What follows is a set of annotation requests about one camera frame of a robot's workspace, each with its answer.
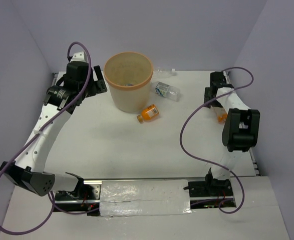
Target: orange rim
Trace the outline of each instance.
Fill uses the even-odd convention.
[[[147,78],[146,80],[144,80],[143,82],[141,82],[141,83],[139,83],[139,84],[137,84],[137,85],[134,85],[134,86],[121,86],[121,85],[117,85],[117,84],[111,82],[111,81],[108,79],[108,77],[106,76],[105,68],[106,68],[107,63],[108,63],[112,58],[114,58],[114,57],[116,57],[116,56],[118,56],[118,55],[120,55],[120,54],[139,54],[140,56],[143,56],[145,59],[147,59],[147,60],[149,61],[149,63],[150,63],[150,66],[151,66],[151,71],[150,71],[150,74],[149,74],[148,78]],[[148,57],[146,57],[145,55],[143,55],[143,54],[141,54],[141,53],[139,53],[139,52],[135,52],[135,51],[124,51],[124,52],[120,52],[120,53],[118,53],[118,54],[116,54],[116,55],[113,55],[111,58],[109,58],[109,59],[107,60],[106,64],[105,64],[104,67],[103,67],[103,75],[105,76],[105,79],[106,79],[107,83],[108,83],[110,86],[112,86],[113,88],[115,88],[115,89],[119,89],[119,90],[123,90],[123,91],[132,91],[132,90],[136,90],[136,89],[140,89],[140,88],[142,88],[143,86],[145,86],[147,83],[150,82],[150,80],[151,80],[151,78],[152,78],[152,73],[153,73],[153,66],[152,66],[152,63],[151,63],[150,59],[149,59]]]

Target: orange pill bottle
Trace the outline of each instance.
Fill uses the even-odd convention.
[[[137,116],[137,119],[140,123],[143,121],[150,121],[159,115],[158,108],[155,104],[150,105],[149,107],[142,110],[141,114]]]

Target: bottle label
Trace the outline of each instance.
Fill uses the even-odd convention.
[[[150,118],[158,114],[157,108],[153,107],[151,110],[147,112]]]
[[[156,86],[156,93],[162,97],[166,97],[170,85],[159,82]]]

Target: white tape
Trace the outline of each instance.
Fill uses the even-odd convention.
[[[35,129],[33,129],[33,133],[35,135],[39,134],[40,136],[45,137],[45,138],[48,136],[48,134],[45,134],[42,131],[38,131],[38,130],[35,130]]]
[[[187,180],[103,181],[101,216],[191,213]]]

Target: cable clip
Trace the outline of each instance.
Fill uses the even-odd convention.
[[[38,130],[35,130],[35,129],[33,129],[33,133],[35,135],[39,135],[39,136],[42,136],[44,138],[46,138],[48,136],[48,134],[43,133],[43,131],[38,131]]]

